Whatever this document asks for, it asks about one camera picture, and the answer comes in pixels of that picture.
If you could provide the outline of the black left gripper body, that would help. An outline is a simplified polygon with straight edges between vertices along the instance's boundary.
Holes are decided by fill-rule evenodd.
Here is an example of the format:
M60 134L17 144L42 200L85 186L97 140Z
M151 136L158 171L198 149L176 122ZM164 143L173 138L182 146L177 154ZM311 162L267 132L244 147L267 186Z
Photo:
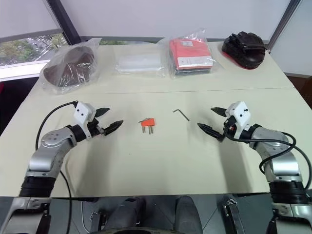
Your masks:
M87 128L90 133L90 137L96 137L98 135L104 135L104 129L100 127L99 121L96 118L93 118L92 121L87 123Z

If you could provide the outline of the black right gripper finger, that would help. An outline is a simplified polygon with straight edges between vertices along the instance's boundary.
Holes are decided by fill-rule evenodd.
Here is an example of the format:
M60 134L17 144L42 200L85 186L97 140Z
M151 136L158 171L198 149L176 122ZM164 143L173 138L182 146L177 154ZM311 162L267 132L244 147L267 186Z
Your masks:
M211 126L208 126L208 125L203 124L203 123L198 123L197 125L206 134L210 135L213 138L216 138L218 141L223 141L224 135L221 134L220 132L214 130Z
M216 114L220 115L220 116L226 117L226 111L227 111L227 109L225 109L225 108L221 108L221 107L212 107L211 110L212 110L213 112L215 112Z

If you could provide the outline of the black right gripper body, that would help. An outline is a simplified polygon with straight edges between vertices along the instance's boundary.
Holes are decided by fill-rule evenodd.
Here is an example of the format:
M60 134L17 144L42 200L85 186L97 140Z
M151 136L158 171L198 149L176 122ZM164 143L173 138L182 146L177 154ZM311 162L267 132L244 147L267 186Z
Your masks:
M220 141L223 141L225 138L228 138L231 141L238 141L238 139L234 137L237 131L236 123L237 121L234 116L230 116L225 120L223 123L223 134L220 138Z

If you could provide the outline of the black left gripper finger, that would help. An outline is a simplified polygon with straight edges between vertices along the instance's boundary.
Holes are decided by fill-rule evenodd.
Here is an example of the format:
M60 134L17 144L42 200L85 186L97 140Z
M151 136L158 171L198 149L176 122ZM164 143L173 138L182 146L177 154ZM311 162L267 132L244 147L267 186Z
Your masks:
M95 118L104 115L104 114L105 114L106 112L108 112L109 110L110 110L110 108L107 108L107 107L102 107L102 108L96 109Z
M103 129L104 135L109 135L112 132L116 131L123 124L123 120L115 121L110 124L107 128Z

